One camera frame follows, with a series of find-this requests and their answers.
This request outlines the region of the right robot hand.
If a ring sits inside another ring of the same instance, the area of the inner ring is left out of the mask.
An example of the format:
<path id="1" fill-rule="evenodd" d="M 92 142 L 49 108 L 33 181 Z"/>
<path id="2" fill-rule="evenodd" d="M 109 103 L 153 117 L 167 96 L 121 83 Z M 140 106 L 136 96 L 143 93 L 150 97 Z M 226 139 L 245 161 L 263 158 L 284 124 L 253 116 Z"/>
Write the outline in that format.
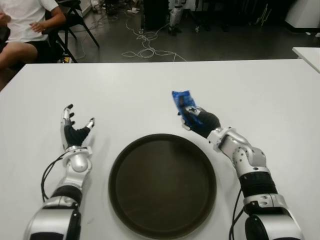
<path id="1" fill-rule="evenodd" d="M 182 127 L 188 131 L 193 131 L 203 138 L 207 138 L 211 131 L 220 128 L 220 120 L 216 115 L 198 106 L 185 106 L 181 117 Z"/>

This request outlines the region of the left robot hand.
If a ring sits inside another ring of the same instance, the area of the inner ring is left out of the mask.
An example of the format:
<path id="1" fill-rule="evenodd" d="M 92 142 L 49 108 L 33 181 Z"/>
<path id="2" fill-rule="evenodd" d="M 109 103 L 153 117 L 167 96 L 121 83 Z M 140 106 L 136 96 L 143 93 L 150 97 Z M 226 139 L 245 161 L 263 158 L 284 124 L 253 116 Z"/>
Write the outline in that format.
<path id="1" fill-rule="evenodd" d="M 96 121 L 96 119 L 92 117 L 83 128 L 75 129 L 75 121 L 71 120 L 75 115 L 71 112 L 72 108 L 73 104 L 67 105 L 62 111 L 60 120 L 60 136 L 64 150 L 70 147 L 81 147 L 91 129 L 95 126 Z"/>

